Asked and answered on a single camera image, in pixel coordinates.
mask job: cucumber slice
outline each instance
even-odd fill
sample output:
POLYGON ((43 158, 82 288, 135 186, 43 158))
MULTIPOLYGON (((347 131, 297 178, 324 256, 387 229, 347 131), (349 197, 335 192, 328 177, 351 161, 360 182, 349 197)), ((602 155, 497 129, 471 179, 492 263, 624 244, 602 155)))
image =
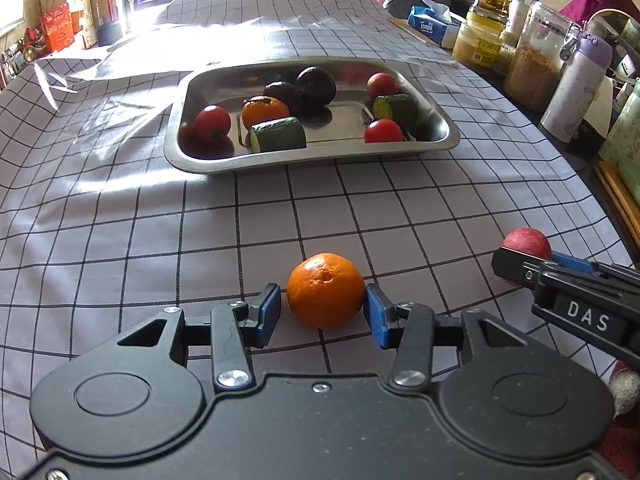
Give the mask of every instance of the cucumber slice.
POLYGON ((295 117, 256 124, 249 131, 254 153, 306 148, 305 129, 295 117))
POLYGON ((407 94, 376 97, 372 108, 374 118, 391 119, 401 128, 411 128, 418 120, 418 105, 407 94))

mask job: tangerine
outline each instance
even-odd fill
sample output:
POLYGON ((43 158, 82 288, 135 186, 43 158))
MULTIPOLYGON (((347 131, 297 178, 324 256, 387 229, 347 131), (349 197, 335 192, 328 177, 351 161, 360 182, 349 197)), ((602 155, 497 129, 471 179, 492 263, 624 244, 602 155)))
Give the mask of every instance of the tangerine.
POLYGON ((289 108, 279 99, 258 95, 244 102, 242 124, 249 131, 256 124, 289 117, 289 108))
POLYGON ((351 320, 365 297, 364 280, 349 260, 320 253, 291 271, 287 300, 296 319, 307 326, 331 329, 351 320))

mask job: white tablecloth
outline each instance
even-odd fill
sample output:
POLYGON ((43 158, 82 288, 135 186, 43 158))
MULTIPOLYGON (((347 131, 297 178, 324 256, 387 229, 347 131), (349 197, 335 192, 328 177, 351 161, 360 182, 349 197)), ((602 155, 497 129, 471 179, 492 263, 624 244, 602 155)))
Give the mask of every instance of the white tablecloth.
MULTIPOLYGON (((325 251, 393 301, 452 316, 480 306, 606 373, 609 356, 533 316, 530 292, 497 279, 490 260, 505 234, 529 225, 556 251, 628 265, 609 220, 500 92, 387 17, 373 0, 175 0, 158 30, 84 59, 40 60, 0 93, 3 471, 43 455, 28 402, 45 374, 164 306, 202 315, 207 301, 284 287, 298 262, 325 251), (406 62, 458 124, 460 145, 210 178, 169 167, 162 141, 182 76, 292 56, 406 62)), ((387 370, 394 352, 367 332, 362 315, 310 330, 285 306, 252 363, 258 374, 387 370)), ((189 361, 203 378, 206 357, 189 361)), ((436 375, 455 367, 452 349, 436 350, 436 375)))

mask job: water bottle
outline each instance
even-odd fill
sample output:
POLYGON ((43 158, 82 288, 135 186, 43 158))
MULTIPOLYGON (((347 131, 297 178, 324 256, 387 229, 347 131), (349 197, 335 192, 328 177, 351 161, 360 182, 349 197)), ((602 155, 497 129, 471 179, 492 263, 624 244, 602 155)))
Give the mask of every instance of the water bottle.
POLYGON ((640 150, 640 79, 626 100, 616 123, 600 147, 600 157, 609 164, 617 164, 621 156, 638 162, 640 150))
POLYGON ((580 34, 540 121, 546 131, 562 142, 571 140, 593 102, 612 55, 613 49, 602 38, 590 32, 580 34))

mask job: metal tray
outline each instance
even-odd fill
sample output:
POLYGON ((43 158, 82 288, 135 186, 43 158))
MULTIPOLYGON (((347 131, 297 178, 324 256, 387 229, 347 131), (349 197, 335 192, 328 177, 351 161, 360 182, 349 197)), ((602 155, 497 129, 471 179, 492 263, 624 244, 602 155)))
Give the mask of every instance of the metal tray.
POLYGON ((460 142, 454 122, 427 94, 407 81, 402 73, 406 65, 374 59, 339 57, 301 57, 260 62, 241 66, 217 66, 194 72, 178 85, 178 97, 171 110, 164 138, 164 156, 176 168, 190 173, 218 173, 339 157, 401 155, 428 150, 448 150, 460 142), (306 133, 307 147, 281 152, 252 153, 245 145, 247 130, 240 111, 245 99, 260 95, 264 86, 276 80, 293 81, 309 66, 321 66, 335 79, 337 94, 328 112, 300 118, 306 133), (364 143, 364 124, 371 114, 367 105, 366 85, 377 72, 387 72, 398 81, 401 92, 411 95, 420 110, 418 123, 403 142, 364 143), (215 160, 194 158, 181 148, 178 131, 191 123, 205 106, 224 107, 232 119, 228 150, 215 160))

